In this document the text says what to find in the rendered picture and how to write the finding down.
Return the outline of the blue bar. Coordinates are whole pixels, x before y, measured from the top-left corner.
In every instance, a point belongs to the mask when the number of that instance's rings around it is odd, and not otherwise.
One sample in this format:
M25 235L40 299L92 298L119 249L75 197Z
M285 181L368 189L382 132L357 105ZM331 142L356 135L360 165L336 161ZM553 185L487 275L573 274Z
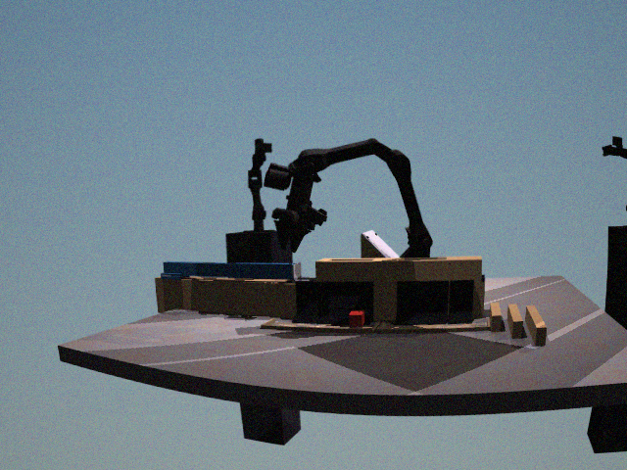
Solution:
M278 278L295 282L316 282L315 277L302 277L301 263L248 263L248 262L164 262L161 279L180 280L180 277L224 278ZM298 279L299 280L296 280Z

